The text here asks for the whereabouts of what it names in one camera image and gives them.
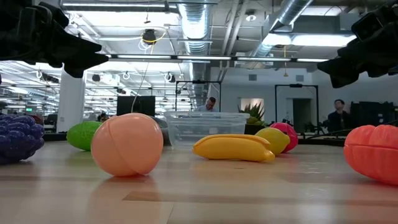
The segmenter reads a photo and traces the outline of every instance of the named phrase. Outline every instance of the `white pillar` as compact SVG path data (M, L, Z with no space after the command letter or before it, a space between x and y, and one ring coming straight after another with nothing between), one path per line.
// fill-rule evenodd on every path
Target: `white pillar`
M83 121L86 73L83 78L73 78L62 70L57 132L68 131Z

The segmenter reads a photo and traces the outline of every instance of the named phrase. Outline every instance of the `purple toy grapes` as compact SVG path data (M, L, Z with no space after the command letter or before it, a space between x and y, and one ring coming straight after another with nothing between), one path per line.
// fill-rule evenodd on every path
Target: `purple toy grapes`
M0 116L0 164L33 156L44 145L44 128L30 116Z

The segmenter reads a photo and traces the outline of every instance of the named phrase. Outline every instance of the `plastic storage container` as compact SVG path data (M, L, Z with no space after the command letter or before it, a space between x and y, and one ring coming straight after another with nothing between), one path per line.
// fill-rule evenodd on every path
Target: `plastic storage container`
M211 134L244 134L246 113L166 112L169 138L174 149L191 150Z

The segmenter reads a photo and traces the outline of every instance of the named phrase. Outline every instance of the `toy banana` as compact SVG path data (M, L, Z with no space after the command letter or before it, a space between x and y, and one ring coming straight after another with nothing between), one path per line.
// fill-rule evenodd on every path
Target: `toy banana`
M239 159L244 161L273 161L275 155L268 150L270 143L264 138L247 134L215 134L193 145L193 153L207 159Z

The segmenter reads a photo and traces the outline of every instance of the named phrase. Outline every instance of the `orange toy squash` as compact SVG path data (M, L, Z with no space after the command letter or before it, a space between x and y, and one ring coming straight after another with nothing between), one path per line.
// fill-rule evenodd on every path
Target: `orange toy squash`
M367 125L356 128L346 138L347 163L367 177L398 185L398 128Z

